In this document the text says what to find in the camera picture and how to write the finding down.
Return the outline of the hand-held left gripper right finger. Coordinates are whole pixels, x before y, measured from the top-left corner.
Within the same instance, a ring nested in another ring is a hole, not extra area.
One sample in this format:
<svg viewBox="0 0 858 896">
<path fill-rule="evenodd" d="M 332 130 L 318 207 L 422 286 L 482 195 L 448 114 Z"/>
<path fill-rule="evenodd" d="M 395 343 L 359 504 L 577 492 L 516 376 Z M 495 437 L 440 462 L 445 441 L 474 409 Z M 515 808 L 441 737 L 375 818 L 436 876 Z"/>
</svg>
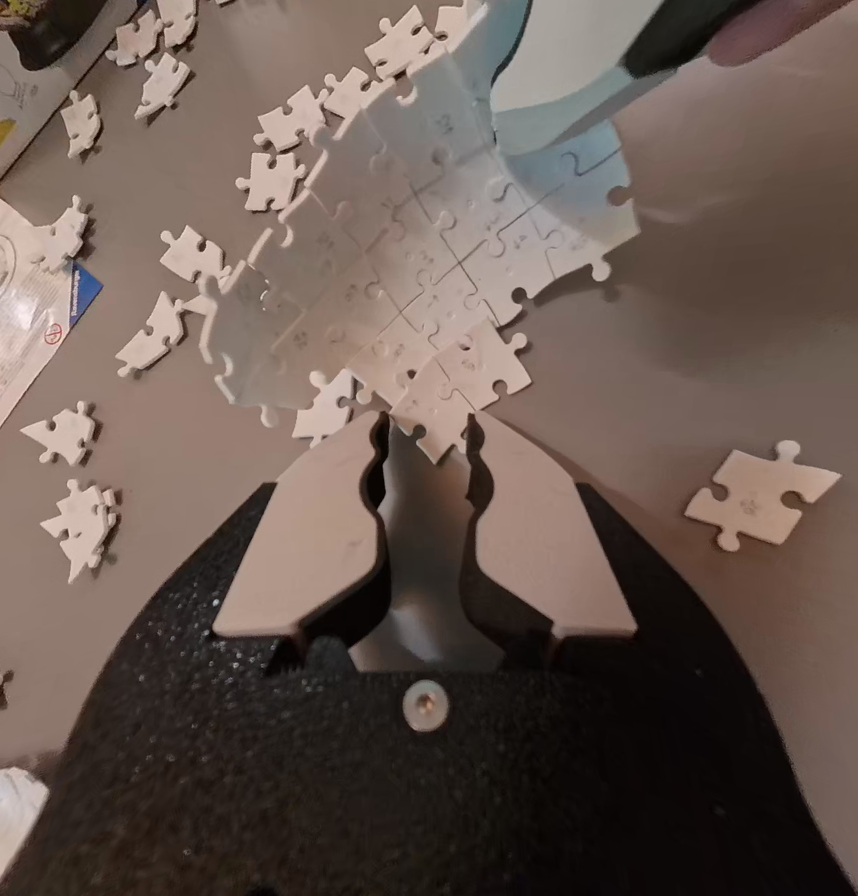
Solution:
<svg viewBox="0 0 858 896">
<path fill-rule="evenodd" d="M 575 479 L 520 432 L 467 425 L 467 621 L 504 658 L 622 658 L 637 622 Z"/>
</svg>

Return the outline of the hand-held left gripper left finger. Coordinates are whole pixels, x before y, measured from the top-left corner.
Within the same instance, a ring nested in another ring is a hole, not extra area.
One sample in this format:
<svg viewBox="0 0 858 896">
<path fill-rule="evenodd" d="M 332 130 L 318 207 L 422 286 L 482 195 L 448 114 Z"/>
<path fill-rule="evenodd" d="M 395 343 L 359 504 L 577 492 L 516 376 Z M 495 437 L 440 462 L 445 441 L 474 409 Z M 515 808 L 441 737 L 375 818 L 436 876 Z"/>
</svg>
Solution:
<svg viewBox="0 0 858 896">
<path fill-rule="evenodd" d="M 378 511 L 390 416 L 362 413 L 276 480 L 212 624 L 225 640 L 267 638 L 307 651 L 351 649 L 390 609 L 390 559 Z"/>
</svg>

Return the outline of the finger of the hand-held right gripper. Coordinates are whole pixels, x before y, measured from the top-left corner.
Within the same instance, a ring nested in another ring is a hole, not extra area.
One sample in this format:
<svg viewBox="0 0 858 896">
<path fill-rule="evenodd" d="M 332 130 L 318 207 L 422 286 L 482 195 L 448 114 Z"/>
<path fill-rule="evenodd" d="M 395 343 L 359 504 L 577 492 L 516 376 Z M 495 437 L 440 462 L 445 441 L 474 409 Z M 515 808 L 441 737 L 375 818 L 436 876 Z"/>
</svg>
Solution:
<svg viewBox="0 0 858 896">
<path fill-rule="evenodd" d="M 490 114 L 503 153 L 586 132 L 669 77 L 630 74 L 624 56 L 662 1 L 533 1 L 495 73 Z"/>
</svg>

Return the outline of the bowl-shaped assembled puzzle section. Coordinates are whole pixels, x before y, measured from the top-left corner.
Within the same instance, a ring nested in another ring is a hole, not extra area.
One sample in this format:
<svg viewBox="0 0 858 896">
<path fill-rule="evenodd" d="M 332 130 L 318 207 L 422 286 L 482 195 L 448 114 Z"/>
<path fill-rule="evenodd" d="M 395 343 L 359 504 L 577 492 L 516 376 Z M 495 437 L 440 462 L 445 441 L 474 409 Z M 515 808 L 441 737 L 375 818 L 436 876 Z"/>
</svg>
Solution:
<svg viewBox="0 0 858 896">
<path fill-rule="evenodd" d="M 229 403 L 298 413 L 297 437 L 320 442 L 351 413 L 325 396 L 337 378 L 374 396 L 438 462 L 463 448 L 467 414 L 531 378 L 501 330 L 514 297 L 586 270 L 639 234 L 621 142 L 609 121 L 564 145 L 514 157 L 493 142 L 490 88 L 515 47 L 526 2 L 417 6 L 383 19 L 370 71 L 329 74 L 260 121 L 258 144 L 308 139 L 319 153 L 248 259 L 198 299 L 199 349 Z"/>
</svg>

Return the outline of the arc-shaped assembled puzzle section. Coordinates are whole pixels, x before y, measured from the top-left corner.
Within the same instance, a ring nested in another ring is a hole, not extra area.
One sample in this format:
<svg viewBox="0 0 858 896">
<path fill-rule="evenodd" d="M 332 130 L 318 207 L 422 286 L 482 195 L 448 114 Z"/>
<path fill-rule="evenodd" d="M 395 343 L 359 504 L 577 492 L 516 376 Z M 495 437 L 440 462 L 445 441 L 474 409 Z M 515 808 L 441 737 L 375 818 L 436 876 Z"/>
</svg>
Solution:
<svg viewBox="0 0 858 896">
<path fill-rule="evenodd" d="M 19 767 L 0 769 L 0 878 L 18 855 L 49 796 L 46 785 Z"/>
</svg>

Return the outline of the blue puzzle box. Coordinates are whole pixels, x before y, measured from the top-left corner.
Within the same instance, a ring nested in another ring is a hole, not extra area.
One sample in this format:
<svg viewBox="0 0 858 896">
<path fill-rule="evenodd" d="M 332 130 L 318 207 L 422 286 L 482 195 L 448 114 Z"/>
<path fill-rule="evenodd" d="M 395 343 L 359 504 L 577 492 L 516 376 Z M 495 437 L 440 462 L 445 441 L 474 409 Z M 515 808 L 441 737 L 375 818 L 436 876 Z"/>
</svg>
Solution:
<svg viewBox="0 0 858 896">
<path fill-rule="evenodd" d="M 0 1 L 0 180 L 140 6 Z"/>
</svg>

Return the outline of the person's right hand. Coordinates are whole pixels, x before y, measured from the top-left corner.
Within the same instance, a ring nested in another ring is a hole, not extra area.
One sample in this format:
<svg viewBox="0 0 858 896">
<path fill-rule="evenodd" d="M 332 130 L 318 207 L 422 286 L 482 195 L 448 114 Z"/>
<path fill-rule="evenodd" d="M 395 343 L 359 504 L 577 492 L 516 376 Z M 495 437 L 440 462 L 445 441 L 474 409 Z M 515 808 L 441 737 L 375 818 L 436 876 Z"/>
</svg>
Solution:
<svg viewBox="0 0 858 896">
<path fill-rule="evenodd" d="M 761 1 L 726 22 L 707 45 L 714 64 L 736 67 L 777 49 L 849 1 Z"/>
</svg>

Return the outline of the white instruction leaflet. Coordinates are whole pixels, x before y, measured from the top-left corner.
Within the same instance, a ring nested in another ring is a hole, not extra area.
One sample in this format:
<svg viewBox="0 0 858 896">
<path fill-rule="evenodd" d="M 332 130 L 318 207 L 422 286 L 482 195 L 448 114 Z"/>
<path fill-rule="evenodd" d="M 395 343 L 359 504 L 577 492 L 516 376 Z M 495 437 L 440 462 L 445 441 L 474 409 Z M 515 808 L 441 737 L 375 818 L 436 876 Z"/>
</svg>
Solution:
<svg viewBox="0 0 858 896">
<path fill-rule="evenodd" d="M 103 288 L 77 262 L 87 204 L 36 226 L 0 198 L 0 428 Z"/>
</svg>

